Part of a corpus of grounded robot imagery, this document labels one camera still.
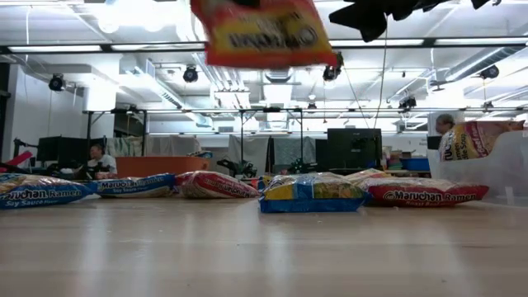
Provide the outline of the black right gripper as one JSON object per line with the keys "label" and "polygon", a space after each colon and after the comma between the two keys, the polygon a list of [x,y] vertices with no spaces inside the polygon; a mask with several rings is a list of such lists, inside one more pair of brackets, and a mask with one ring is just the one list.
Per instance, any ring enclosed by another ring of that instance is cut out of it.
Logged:
{"label": "black right gripper", "polygon": [[364,42],[378,39],[387,30],[387,16],[403,20],[414,11],[429,12],[449,0],[390,0],[385,7],[381,0],[347,0],[350,5],[329,14],[329,20],[338,25],[361,25]]}

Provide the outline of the red roast beef ramen pack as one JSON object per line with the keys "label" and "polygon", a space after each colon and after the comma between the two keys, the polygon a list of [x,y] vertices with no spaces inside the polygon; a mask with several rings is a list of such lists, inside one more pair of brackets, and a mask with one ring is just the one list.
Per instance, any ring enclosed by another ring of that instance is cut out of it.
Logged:
{"label": "red roast beef ramen pack", "polygon": [[257,189],[219,172],[194,171],[176,175],[176,186],[184,198],[239,199],[257,198]]}
{"label": "red roast beef ramen pack", "polygon": [[367,178],[359,187],[372,195],[372,205],[397,207],[448,207],[482,200],[485,185],[423,177]]}
{"label": "red roast beef ramen pack", "polygon": [[487,157],[502,134],[524,129],[525,121],[467,121],[443,134],[439,153],[442,162]]}

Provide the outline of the black computer monitor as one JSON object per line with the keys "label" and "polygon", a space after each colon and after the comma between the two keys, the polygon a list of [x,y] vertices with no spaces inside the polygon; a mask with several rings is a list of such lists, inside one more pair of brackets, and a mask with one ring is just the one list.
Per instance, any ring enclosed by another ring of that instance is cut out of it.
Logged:
{"label": "black computer monitor", "polygon": [[329,129],[327,141],[328,169],[362,171],[382,168],[380,129]]}

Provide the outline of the person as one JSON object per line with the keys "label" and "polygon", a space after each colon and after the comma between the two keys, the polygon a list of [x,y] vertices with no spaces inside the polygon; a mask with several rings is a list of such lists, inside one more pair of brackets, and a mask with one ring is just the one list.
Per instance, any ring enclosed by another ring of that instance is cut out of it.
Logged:
{"label": "person", "polygon": [[450,114],[441,114],[436,118],[435,131],[439,135],[447,133],[455,125],[455,119]]}
{"label": "person", "polygon": [[87,166],[94,168],[96,172],[109,172],[114,177],[118,173],[115,158],[105,154],[100,144],[91,146],[90,159],[87,161]]}

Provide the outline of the white pillar with black band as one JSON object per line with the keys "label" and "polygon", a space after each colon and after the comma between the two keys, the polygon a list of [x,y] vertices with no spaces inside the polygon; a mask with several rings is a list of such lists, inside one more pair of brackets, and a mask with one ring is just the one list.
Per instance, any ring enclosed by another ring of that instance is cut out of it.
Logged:
{"label": "white pillar with black band", "polygon": [[463,111],[439,111],[432,112],[427,117],[427,149],[428,150],[437,150],[440,146],[440,141],[443,135],[439,135],[435,131],[435,123],[438,115],[441,114],[450,114],[454,117],[455,123],[464,122],[464,112]]}

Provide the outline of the stacked coloured containers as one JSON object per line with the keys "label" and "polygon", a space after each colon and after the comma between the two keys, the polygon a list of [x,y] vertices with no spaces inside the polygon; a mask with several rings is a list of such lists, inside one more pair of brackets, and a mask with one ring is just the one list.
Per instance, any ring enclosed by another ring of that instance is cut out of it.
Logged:
{"label": "stacked coloured containers", "polygon": [[402,170],[403,163],[401,161],[402,151],[391,150],[387,158],[387,169],[388,170]]}

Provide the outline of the dark hanging cloth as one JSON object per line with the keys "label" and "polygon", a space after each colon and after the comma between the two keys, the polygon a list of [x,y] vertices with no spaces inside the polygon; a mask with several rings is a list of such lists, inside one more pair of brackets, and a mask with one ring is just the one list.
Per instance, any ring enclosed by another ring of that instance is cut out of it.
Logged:
{"label": "dark hanging cloth", "polygon": [[271,170],[277,173],[288,169],[298,159],[303,163],[316,162],[316,139],[310,137],[270,138]]}

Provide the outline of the white hanging cloth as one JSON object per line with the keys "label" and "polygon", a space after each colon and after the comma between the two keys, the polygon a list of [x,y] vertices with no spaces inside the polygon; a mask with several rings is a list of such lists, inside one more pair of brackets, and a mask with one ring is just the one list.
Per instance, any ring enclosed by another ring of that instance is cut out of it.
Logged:
{"label": "white hanging cloth", "polygon": [[243,159],[250,162],[261,176],[266,171],[266,159],[269,137],[252,137],[245,135],[243,139],[236,135],[229,136],[228,158],[233,163],[240,163]]}

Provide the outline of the black beam with light strips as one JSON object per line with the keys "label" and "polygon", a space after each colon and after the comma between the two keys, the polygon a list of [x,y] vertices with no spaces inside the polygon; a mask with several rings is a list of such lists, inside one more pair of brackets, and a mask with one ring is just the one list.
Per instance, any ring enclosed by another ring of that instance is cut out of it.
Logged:
{"label": "black beam with light strips", "polygon": [[[438,37],[412,39],[383,39],[365,43],[363,40],[330,40],[334,50],[365,49],[415,49],[415,48],[487,48],[526,47],[528,36],[492,37]],[[105,43],[105,44],[55,44],[55,45],[0,45],[0,54],[116,54],[116,53],[167,53],[201,52],[205,41],[150,42],[150,43]]]}

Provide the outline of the orange plastic bin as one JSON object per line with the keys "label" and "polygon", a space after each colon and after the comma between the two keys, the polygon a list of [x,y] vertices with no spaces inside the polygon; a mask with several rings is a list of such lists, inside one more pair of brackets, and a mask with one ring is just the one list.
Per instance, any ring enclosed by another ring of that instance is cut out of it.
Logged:
{"label": "orange plastic bin", "polygon": [[148,177],[162,173],[182,174],[185,172],[208,171],[210,160],[207,158],[175,157],[117,157],[117,176]]}

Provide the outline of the clear plastic bin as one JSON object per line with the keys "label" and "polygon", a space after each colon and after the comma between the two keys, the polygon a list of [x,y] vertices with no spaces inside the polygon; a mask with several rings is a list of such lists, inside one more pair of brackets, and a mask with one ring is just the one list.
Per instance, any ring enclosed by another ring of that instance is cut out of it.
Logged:
{"label": "clear plastic bin", "polygon": [[431,176],[489,187],[484,200],[528,207],[528,127],[502,134],[484,158],[442,162],[439,149],[427,150]]}

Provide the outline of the dark desk monitors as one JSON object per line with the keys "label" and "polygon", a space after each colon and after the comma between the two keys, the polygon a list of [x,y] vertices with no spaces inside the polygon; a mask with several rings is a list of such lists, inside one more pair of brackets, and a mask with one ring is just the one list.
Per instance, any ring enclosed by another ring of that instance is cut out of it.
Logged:
{"label": "dark desk monitors", "polygon": [[46,168],[53,171],[69,168],[88,171],[90,148],[99,144],[105,148],[106,137],[99,139],[82,139],[64,136],[40,138],[37,148],[36,160],[45,164]]}

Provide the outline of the red padded bar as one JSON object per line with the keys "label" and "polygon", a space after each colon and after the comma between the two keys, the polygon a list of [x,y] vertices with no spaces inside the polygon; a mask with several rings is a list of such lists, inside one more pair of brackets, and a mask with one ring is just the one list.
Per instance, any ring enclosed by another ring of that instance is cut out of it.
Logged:
{"label": "red padded bar", "polygon": [[32,152],[25,151],[21,154],[18,154],[13,159],[6,161],[5,163],[0,162],[0,172],[6,172],[9,167],[17,167],[18,165],[22,164],[23,162],[29,160],[32,157]]}

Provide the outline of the slim silver ventilation duct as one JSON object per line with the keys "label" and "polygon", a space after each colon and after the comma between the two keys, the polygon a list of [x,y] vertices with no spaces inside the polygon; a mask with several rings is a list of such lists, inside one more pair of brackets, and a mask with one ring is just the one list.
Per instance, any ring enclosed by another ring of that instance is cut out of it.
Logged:
{"label": "slim silver ventilation duct", "polygon": [[445,72],[444,81],[451,83],[467,78],[470,75],[493,66],[501,60],[517,54],[525,48],[525,46],[510,46],[496,49],[483,49]]}

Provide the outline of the black metal rack frame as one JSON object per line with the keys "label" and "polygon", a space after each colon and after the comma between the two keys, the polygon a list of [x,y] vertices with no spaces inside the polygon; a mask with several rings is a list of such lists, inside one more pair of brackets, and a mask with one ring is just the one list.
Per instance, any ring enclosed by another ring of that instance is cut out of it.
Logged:
{"label": "black metal rack frame", "polygon": [[[289,124],[290,120],[294,120],[299,125],[299,130],[296,132],[299,135],[304,135],[308,130],[304,127],[304,120],[315,119],[320,116],[324,120],[328,119],[340,119],[345,116],[347,119],[360,119],[365,122],[367,126],[374,129],[377,121],[380,118],[396,118],[402,117],[405,122],[410,119],[418,118],[420,116],[430,115],[432,113],[448,113],[448,112],[469,112],[469,113],[482,113],[485,116],[495,116],[497,114],[507,113],[522,113],[528,112],[528,103],[520,106],[490,106],[484,105],[481,107],[458,107],[458,108],[441,108],[441,107],[400,107],[400,108],[280,108],[280,107],[263,107],[263,108],[252,108],[252,109],[171,109],[171,110],[145,110],[137,108],[119,109],[115,108],[109,111],[85,111],[88,115],[88,124],[95,124],[98,119],[103,115],[126,115],[126,116],[139,116],[144,125],[142,137],[145,138],[150,134],[149,121],[151,116],[185,116],[193,120],[198,128],[197,131],[184,131],[184,130],[173,130],[171,134],[178,135],[198,135],[198,134],[236,134],[239,137],[244,137],[246,134],[293,134],[294,131],[290,128],[280,128],[273,130],[271,128],[260,128],[245,129],[244,126],[252,118],[260,114],[263,115],[279,115],[285,114],[286,118],[283,120],[285,125]],[[216,116],[227,116],[232,119],[239,120],[239,128],[223,129],[214,126],[214,119]]]}

